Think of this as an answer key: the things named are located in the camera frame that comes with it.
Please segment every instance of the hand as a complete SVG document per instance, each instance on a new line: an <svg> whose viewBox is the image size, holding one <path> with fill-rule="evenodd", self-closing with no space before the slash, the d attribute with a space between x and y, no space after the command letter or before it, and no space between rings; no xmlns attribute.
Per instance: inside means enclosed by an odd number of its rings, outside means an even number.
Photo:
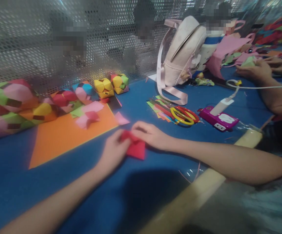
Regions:
<svg viewBox="0 0 282 234"><path fill-rule="evenodd" d="M269 57L264 59L270 65L272 71L276 74L282 75L282 59L278 57Z"/></svg>
<svg viewBox="0 0 282 234"><path fill-rule="evenodd" d="M264 60L258 60L255 64L255 67L240 67L236 65L236 72L241 76L251 78L253 82L272 79L272 70Z"/></svg>
<svg viewBox="0 0 282 234"><path fill-rule="evenodd" d="M95 166L99 171L110 174L122 162L130 146L131 140L126 139L120 143L120 136L124 130L119 129L108 137L101 159Z"/></svg>
<svg viewBox="0 0 282 234"><path fill-rule="evenodd" d="M168 150L175 141L175 138L163 133L154 125L142 121L136 122L132 126L131 132L136 137L159 150Z"/></svg>

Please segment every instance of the pink backpack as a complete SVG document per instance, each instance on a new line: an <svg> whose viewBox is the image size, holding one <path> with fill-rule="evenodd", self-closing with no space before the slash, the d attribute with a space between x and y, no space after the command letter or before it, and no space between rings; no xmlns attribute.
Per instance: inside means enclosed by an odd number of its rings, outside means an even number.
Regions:
<svg viewBox="0 0 282 234"><path fill-rule="evenodd" d="M157 88L163 98L178 105L185 105L187 104L187 94L175 89L173 86L183 84L191 78L190 69L197 70L201 58L199 51L206 38L206 28L200 26L193 16L188 16L183 21L166 19L165 25L170 28L165 34L158 52ZM177 31L162 64L161 56L164 44L173 28L177 29ZM162 90L176 96L179 100L170 100L163 95Z"/></svg>

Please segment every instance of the white cable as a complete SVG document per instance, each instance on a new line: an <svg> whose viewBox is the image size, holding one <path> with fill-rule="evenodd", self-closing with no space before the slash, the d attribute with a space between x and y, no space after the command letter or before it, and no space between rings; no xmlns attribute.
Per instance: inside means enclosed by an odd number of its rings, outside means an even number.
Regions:
<svg viewBox="0 0 282 234"><path fill-rule="evenodd" d="M233 88L236 88L236 91L234 94L237 93L238 89L237 88L244 88L244 89L265 89L265 88L282 88L282 86L271 86L271 87L240 87L239 85L238 86L235 86L235 85L232 85L232 84L229 84L229 81L233 81L234 83L237 83L238 81L237 80L228 80L226 81L226 85L227 86L230 86L230 87L233 87Z"/></svg>

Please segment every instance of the backpack strap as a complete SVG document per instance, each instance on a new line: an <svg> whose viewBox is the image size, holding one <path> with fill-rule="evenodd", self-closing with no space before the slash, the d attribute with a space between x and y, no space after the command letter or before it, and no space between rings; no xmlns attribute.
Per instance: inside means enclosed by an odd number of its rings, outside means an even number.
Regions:
<svg viewBox="0 0 282 234"><path fill-rule="evenodd" d="M174 19L166 19L165 20L165 25L169 26L170 28L168 29L167 33L165 34L160 47L159 47L159 52L158 52L158 58L157 58L157 89L159 94L166 100L174 102L178 105L185 105L187 104L187 94L183 93L177 89L175 89L172 86L166 86L165 84L165 69L164 66L161 63L161 56L163 53L163 48L164 48L164 44L166 43L166 40L168 38L168 36L170 35L171 31L173 28L178 28L179 24L181 23L181 20L174 20ZM189 66L189 64L192 61L192 56L190 57L190 59L188 60L186 67ZM162 93L162 90L167 91L168 93L176 96L177 98L179 98L179 100L170 100L169 98L165 97Z"/></svg>

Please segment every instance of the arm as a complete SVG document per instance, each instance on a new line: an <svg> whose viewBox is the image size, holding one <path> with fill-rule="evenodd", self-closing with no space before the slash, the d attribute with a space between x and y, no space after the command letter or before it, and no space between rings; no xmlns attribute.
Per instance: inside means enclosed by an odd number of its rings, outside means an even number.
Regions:
<svg viewBox="0 0 282 234"><path fill-rule="evenodd" d="M132 128L135 136L152 147L195 158L242 183L259 185L282 177L282 158L264 151L177 139L144 122L137 122Z"/></svg>
<svg viewBox="0 0 282 234"><path fill-rule="evenodd" d="M101 159L93 169L7 224L0 234L54 233L123 160L130 140L119 143L121 134L122 130L118 130L107 139Z"/></svg>
<svg viewBox="0 0 282 234"><path fill-rule="evenodd" d="M272 78L272 69L264 60L259 60L255 67L237 67L237 73L250 78L259 87L282 86ZM266 106L275 114L282 115L282 88L261 89L261 97Z"/></svg>

